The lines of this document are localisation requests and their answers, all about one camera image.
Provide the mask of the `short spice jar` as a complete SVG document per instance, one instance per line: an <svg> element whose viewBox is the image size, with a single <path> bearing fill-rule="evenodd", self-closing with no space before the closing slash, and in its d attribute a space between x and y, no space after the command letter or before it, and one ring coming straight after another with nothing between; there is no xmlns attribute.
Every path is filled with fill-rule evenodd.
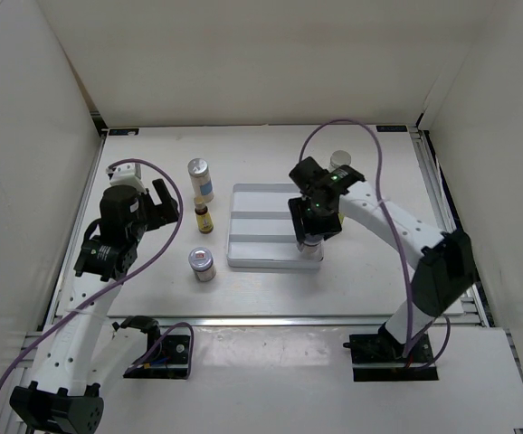
<svg viewBox="0 0 523 434"><path fill-rule="evenodd" d="M320 262L323 260L322 240L305 240L297 242L300 258L306 261Z"/></svg>
<svg viewBox="0 0 523 434"><path fill-rule="evenodd" d="M215 277L214 257L209 249L204 247L193 249L189 253L188 262L198 281L207 282Z"/></svg>

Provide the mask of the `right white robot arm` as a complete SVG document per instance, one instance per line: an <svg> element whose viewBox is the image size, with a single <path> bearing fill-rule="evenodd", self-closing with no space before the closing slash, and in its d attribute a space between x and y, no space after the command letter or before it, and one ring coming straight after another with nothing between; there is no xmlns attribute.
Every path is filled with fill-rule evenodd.
<svg viewBox="0 0 523 434"><path fill-rule="evenodd" d="M311 157L290 171L300 196L288 201L298 248L311 251L342 231L341 218L361 224L396 250L406 278L406 300L379 329L379 353L397 362L477 280L471 238L442 231L377 195L357 170L332 172Z"/></svg>

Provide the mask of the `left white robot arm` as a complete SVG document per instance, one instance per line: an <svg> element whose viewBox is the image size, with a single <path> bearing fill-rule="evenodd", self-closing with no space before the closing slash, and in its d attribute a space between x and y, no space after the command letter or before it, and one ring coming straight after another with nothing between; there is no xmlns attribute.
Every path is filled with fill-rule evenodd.
<svg viewBox="0 0 523 434"><path fill-rule="evenodd" d="M104 411L101 374L118 363L94 368L92 356L105 317L133 267L143 236L168 224L178 230L183 204L172 181L156 179L152 190L140 181L112 182L100 200L100 216L84 232L74 265L71 302L43 333L52 345L26 386L9 403L29 429L48 433L93 433Z"/></svg>

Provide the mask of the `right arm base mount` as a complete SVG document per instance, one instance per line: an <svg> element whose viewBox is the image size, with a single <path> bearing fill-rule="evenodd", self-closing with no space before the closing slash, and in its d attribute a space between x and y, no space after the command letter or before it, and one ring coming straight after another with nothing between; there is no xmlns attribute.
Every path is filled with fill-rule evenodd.
<svg viewBox="0 0 523 434"><path fill-rule="evenodd" d="M380 335L350 335L343 343L350 352L354 382L434 382L439 380L428 334L406 357Z"/></svg>

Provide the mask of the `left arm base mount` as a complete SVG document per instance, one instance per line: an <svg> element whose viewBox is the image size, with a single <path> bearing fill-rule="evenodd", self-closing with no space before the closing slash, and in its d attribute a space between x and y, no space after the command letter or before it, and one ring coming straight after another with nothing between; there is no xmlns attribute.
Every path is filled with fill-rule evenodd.
<svg viewBox="0 0 523 434"><path fill-rule="evenodd" d="M188 380L192 369L195 330L179 322L161 331L159 322L149 316L128 316L111 324L115 332L136 329L146 336L146 353L125 371L126 379Z"/></svg>

